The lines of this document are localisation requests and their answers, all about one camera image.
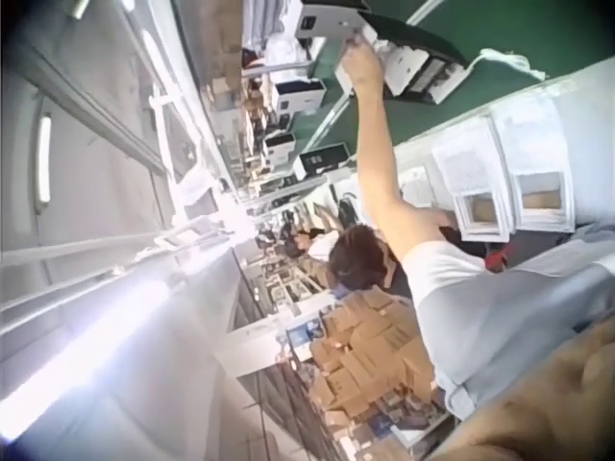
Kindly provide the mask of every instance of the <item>white sleeve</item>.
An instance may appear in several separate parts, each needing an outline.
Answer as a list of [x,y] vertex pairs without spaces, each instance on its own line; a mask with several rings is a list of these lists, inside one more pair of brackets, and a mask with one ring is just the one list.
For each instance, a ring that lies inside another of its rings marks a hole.
[[311,244],[309,250],[307,250],[307,254],[314,259],[328,261],[329,253],[335,246],[335,243],[337,242],[338,238],[339,232],[337,230],[332,230],[331,232],[324,235],[319,235]]
[[415,306],[433,290],[486,272],[482,259],[445,241],[417,245],[402,259],[402,267]]

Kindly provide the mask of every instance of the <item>worker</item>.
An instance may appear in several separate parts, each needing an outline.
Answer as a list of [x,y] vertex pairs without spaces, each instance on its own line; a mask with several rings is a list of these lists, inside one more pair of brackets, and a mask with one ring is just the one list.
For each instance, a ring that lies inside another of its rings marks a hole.
[[430,461],[615,459],[615,317],[559,347]]
[[465,419],[611,307],[615,226],[595,224],[513,269],[487,271],[446,241],[429,211],[402,199],[381,63],[362,37],[347,45],[364,211],[402,263],[436,382]]
[[307,254],[319,261],[327,261],[333,245],[344,227],[324,206],[314,204],[314,214],[323,222],[323,229],[298,230],[286,239],[287,255],[292,258]]
[[[440,227],[446,240],[468,255],[485,258],[487,269],[501,272],[505,267],[505,248],[488,254],[481,242],[464,242],[453,229],[453,222]],[[365,225],[352,226],[340,235],[329,255],[329,269],[337,283],[349,291],[368,290],[374,285],[390,295],[411,299],[406,274],[380,233]]]

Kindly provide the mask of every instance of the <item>white shirt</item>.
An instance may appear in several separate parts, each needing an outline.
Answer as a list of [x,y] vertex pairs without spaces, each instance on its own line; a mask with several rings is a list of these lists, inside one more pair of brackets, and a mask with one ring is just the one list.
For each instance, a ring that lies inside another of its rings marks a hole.
[[468,417],[608,309],[612,255],[615,225],[497,275],[449,242],[410,251],[402,265],[449,410]]
[[338,238],[339,232],[337,230],[332,230],[329,233],[318,235],[312,241],[309,250],[307,250],[307,254],[314,259],[318,259],[319,261],[329,261],[329,253],[333,249],[333,246],[335,245],[335,242],[337,242]]

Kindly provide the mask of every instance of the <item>cardboard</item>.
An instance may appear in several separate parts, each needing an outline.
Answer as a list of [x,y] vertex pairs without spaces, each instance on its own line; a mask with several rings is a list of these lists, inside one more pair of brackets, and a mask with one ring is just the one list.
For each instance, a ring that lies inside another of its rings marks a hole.
[[400,350],[403,346],[409,343],[412,339],[418,336],[418,331],[408,331],[407,329],[397,326],[387,328],[380,335],[383,341],[388,344],[393,351]]
[[325,412],[325,425],[348,427],[350,420],[344,411],[333,410]]
[[323,325],[331,341],[347,346],[350,344],[350,337],[355,325],[358,325],[358,320],[352,313],[338,307],[323,316]]
[[372,309],[381,310],[393,303],[393,298],[374,286],[371,290],[366,290],[361,293],[365,303]]
[[401,361],[383,338],[363,343],[340,360],[369,402],[376,401],[401,383]]
[[373,339],[387,328],[391,327],[389,320],[374,310],[362,313],[361,323],[355,327],[350,337],[350,345],[358,347],[362,342]]
[[398,356],[402,358],[411,374],[412,382],[407,387],[420,400],[431,402],[431,395],[436,386],[433,381],[433,365],[431,365],[423,340],[420,337],[414,338],[398,351]]
[[342,366],[339,359],[344,352],[338,349],[331,339],[315,339],[309,344],[309,350],[314,362],[323,372],[330,373]]
[[372,382],[373,375],[369,373],[357,356],[358,352],[346,352],[340,361],[344,365],[344,369],[357,382],[358,386],[364,387]]
[[309,389],[309,397],[320,408],[328,409],[335,401],[335,394],[333,393],[329,383],[320,373],[317,373],[314,382]]
[[404,331],[408,336],[414,338],[421,333],[413,306],[395,302],[388,305],[382,313],[392,325]]
[[369,403],[362,395],[357,382],[347,370],[331,373],[328,383],[335,394],[335,408],[342,408],[349,418],[354,418],[369,409]]
[[433,377],[433,365],[421,337],[407,343],[398,354],[414,374]]
[[342,306],[355,314],[361,320],[366,313],[373,313],[373,309],[365,302],[360,291],[356,291],[345,297]]

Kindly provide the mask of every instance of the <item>light fixture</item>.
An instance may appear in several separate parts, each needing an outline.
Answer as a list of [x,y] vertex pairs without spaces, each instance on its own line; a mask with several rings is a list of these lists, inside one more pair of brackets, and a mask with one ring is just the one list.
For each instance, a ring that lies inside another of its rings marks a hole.
[[37,204],[46,206],[51,201],[49,150],[51,145],[51,117],[46,114],[38,120],[37,139]]
[[135,0],[122,0],[122,5],[126,12],[133,12],[135,10]]
[[169,298],[164,282],[131,290],[105,317],[0,401],[0,435],[10,443],[61,396],[88,382],[113,352]]
[[84,13],[89,5],[89,0],[76,0],[73,9],[70,11],[70,15],[77,20],[84,17]]

